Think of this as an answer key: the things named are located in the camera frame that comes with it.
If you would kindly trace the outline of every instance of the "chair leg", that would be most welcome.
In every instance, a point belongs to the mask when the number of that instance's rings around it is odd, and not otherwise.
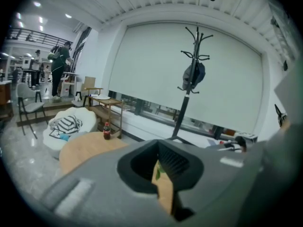
[[[23,128],[23,122],[22,122],[21,112],[19,112],[19,116],[20,116],[20,121],[21,121],[21,127],[22,127],[22,131],[23,131],[23,135],[25,135],[24,128]]]
[[[37,139],[38,137],[37,137],[36,134],[34,133],[34,130],[33,130],[33,128],[32,128],[32,125],[31,125],[30,122],[29,122],[27,113],[25,113],[25,117],[26,117],[26,119],[27,119],[27,123],[29,124],[29,127],[30,127],[32,133],[34,134],[35,138]]]
[[[42,107],[42,112],[43,112],[43,114],[44,114],[44,118],[45,118],[46,124],[48,125],[48,121],[47,121],[47,119],[46,119],[46,115],[45,115],[45,112],[44,112],[44,108],[43,108],[43,107]]]

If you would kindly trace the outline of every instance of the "ceiling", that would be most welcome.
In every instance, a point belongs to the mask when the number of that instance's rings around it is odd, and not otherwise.
[[[50,19],[56,21],[61,25],[69,27],[71,30],[74,29],[79,23],[79,21],[73,17],[67,18],[65,13],[62,12],[58,7],[42,0],[39,0],[38,2],[41,3],[40,7],[36,7],[33,4],[33,0],[23,1],[17,11],[21,13],[21,20],[26,20],[26,17],[31,18],[32,16],[40,16],[43,17],[44,20]]]
[[[35,53],[36,49],[28,49],[28,48],[17,48],[14,47],[13,48],[13,52],[12,55],[16,58],[19,59],[20,57],[28,57],[27,53],[29,53],[32,57],[36,57],[36,53]],[[4,52],[6,54],[9,54],[9,48],[8,47],[4,47],[3,50],[1,52]],[[48,51],[42,51],[41,50],[41,58],[44,61],[48,61],[47,56],[49,54]],[[7,56],[1,55],[2,59],[6,59]]]
[[[128,11],[165,3],[193,4],[228,14],[260,33],[279,54],[282,52],[270,24],[272,13],[267,0],[62,0],[61,6],[66,10],[78,8],[83,12],[83,23],[84,17],[90,16],[104,24]]]

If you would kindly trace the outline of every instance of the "round wooden table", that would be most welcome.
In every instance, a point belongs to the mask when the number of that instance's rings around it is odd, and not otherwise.
[[[127,146],[118,138],[105,140],[102,132],[92,132],[68,141],[59,154],[60,168],[67,174],[89,158]]]

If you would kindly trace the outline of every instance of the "ceiling light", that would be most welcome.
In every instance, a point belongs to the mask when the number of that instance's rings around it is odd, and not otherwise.
[[[41,3],[40,3],[40,2],[34,2],[34,5],[35,5],[36,7],[40,7],[40,6],[41,6]]]

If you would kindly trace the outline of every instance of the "white beanbag chair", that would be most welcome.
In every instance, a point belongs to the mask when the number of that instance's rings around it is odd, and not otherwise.
[[[69,115],[75,115],[78,119],[82,121],[82,127],[79,132],[95,132],[97,131],[97,118],[94,112],[87,110],[86,108],[69,108],[65,111],[59,112],[50,122],[55,119],[64,118]],[[43,131],[43,143],[48,147],[51,155],[59,159],[59,154],[63,146],[67,143],[65,140],[56,139],[49,134],[52,132],[50,126]]]

